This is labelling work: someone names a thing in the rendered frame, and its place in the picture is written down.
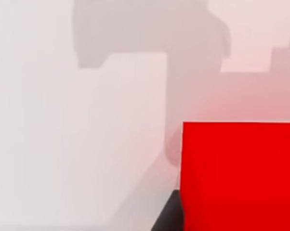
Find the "red block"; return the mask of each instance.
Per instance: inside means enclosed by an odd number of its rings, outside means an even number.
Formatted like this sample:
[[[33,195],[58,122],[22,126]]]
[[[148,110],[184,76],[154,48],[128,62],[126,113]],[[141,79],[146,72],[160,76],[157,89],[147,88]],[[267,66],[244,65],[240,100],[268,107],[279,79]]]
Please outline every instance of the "red block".
[[[290,231],[290,123],[184,123],[185,231]]]

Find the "red object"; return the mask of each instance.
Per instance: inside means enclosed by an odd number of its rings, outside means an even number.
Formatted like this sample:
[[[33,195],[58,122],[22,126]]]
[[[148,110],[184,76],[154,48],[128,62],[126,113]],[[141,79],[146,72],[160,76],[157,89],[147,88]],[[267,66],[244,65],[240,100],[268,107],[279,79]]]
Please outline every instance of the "red object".
[[[185,231],[290,231],[290,123],[184,123]]]

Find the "red surface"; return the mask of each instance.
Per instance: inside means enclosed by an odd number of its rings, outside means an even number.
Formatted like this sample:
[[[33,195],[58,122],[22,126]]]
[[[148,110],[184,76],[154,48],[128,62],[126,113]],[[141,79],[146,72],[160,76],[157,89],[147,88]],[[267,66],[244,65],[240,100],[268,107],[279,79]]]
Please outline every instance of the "red surface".
[[[184,123],[185,231],[290,231],[290,123]]]

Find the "black object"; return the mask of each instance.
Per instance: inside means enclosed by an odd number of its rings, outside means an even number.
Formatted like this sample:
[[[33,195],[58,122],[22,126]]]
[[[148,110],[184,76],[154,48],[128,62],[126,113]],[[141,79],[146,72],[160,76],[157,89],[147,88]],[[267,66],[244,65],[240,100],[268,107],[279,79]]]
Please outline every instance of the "black object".
[[[179,190],[174,190],[151,231],[183,231],[184,211]]]

